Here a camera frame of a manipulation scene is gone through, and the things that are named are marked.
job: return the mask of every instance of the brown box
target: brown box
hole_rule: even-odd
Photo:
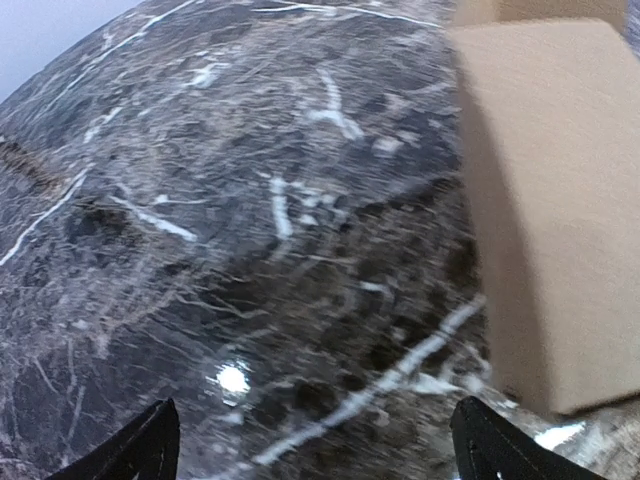
[[[640,392],[640,65],[625,9],[467,0],[449,31],[494,383],[545,416]]]

